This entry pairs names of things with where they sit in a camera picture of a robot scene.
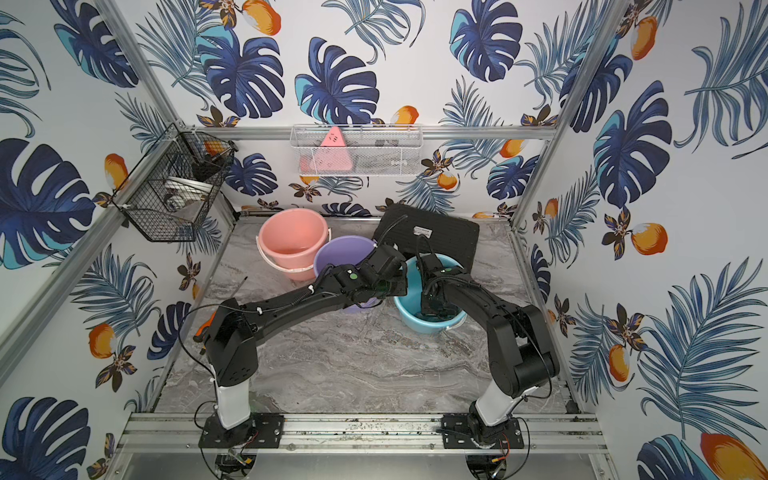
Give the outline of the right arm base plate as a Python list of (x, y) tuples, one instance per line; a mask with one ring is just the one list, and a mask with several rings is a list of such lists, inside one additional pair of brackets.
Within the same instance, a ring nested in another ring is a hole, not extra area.
[(442, 436), (445, 449), (491, 449), (506, 451), (523, 449), (525, 442), (519, 421), (507, 418), (488, 426), (473, 413), (445, 414), (436, 432)]

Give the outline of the turquoise plastic bucket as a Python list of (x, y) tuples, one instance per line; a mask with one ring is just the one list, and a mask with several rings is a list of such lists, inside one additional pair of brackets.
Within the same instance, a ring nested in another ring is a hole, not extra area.
[(428, 317), (422, 313), (422, 281), (416, 257), (410, 258), (406, 266), (407, 294), (394, 298), (402, 322), (413, 331), (424, 335), (437, 335), (461, 326), (467, 319), (467, 313), (464, 311), (459, 311), (457, 315), (447, 319)]

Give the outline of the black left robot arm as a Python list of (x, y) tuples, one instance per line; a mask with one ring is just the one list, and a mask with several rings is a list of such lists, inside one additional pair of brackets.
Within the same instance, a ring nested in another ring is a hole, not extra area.
[(248, 384), (258, 369), (258, 346), (266, 340), (319, 315), (406, 293), (406, 259), (382, 245), (356, 265), (327, 267), (313, 283), (277, 297), (219, 304), (203, 340), (219, 425), (232, 430), (251, 418)]

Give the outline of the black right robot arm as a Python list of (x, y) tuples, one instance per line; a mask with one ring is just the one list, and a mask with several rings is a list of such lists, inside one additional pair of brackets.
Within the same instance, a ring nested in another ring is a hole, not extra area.
[(542, 311), (502, 299), (463, 268), (443, 265), (435, 254), (417, 255), (416, 265), (423, 316), (446, 320), (463, 311), (485, 331), (492, 382), (474, 402), (474, 415), (486, 427), (503, 423), (526, 395), (559, 374)]

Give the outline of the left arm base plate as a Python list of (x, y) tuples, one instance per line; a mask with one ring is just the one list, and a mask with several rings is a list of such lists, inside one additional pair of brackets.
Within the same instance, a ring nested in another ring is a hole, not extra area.
[(202, 449), (277, 449), (285, 417), (276, 413), (252, 413), (245, 422), (225, 429), (217, 414), (206, 419), (198, 446)]

